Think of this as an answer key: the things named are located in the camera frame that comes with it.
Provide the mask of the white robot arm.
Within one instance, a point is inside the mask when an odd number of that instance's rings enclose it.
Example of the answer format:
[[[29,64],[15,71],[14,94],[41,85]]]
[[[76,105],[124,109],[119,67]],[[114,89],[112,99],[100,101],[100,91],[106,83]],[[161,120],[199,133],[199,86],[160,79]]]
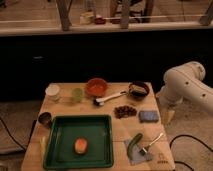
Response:
[[[164,85],[156,95],[164,125],[172,120],[174,107],[183,99],[192,101],[213,115],[213,88],[202,82],[205,75],[204,66],[196,61],[172,67],[164,73]]]

